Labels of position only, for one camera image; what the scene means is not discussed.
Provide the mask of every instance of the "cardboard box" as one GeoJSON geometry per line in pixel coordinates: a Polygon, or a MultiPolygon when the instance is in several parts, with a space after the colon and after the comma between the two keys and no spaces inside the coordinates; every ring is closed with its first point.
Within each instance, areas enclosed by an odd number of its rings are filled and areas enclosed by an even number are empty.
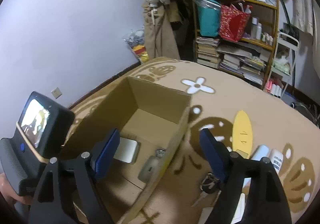
{"type": "Polygon", "coordinates": [[[102,140],[111,128],[139,143],[135,162],[113,160],[108,176],[97,184],[113,220],[136,217],[167,169],[187,129],[191,95],[133,77],[124,78],[100,105],[83,119],[61,151],[75,158],[102,140]],[[147,184],[138,174],[159,148],[167,149],[147,184]]]}

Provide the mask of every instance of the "wall outlet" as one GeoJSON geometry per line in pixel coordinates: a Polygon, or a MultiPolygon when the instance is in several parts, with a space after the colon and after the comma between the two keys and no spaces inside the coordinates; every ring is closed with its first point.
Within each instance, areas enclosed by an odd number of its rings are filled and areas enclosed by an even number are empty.
{"type": "Polygon", "coordinates": [[[62,95],[62,92],[58,87],[56,87],[51,93],[56,99],[62,95]]]}

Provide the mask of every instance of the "blue gripper pad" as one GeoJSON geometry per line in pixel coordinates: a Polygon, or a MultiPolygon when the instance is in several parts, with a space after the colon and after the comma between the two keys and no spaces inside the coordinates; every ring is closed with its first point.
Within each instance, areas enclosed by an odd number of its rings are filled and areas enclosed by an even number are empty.
{"type": "Polygon", "coordinates": [[[91,168],[94,170],[94,178],[96,180],[106,176],[119,143],[119,131],[113,129],[106,135],[103,141],[94,145],[92,149],[91,168]]]}
{"type": "Polygon", "coordinates": [[[229,161],[228,149],[223,143],[216,141],[207,128],[201,130],[199,141],[213,174],[224,182],[227,178],[226,167],[229,161]]]}

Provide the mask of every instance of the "monitor screen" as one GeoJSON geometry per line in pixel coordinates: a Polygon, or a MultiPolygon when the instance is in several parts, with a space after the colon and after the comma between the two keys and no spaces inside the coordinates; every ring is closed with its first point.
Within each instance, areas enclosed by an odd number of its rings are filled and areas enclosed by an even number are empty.
{"type": "Polygon", "coordinates": [[[35,148],[39,145],[49,115],[50,112],[37,100],[31,100],[24,114],[21,128],[35,148]]]}

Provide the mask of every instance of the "human hand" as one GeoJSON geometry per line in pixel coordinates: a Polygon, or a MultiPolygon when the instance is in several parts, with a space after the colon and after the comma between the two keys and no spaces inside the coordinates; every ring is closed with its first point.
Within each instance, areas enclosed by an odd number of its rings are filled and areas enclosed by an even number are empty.
{"type": "Polygon", "coordinates": [[[7,203],[12,207],[17,201],[27,205],[31,205],[32,203],[31,196],[18,196],[16,194],[4,173],[0,174],[0,192],[7,203]]]}

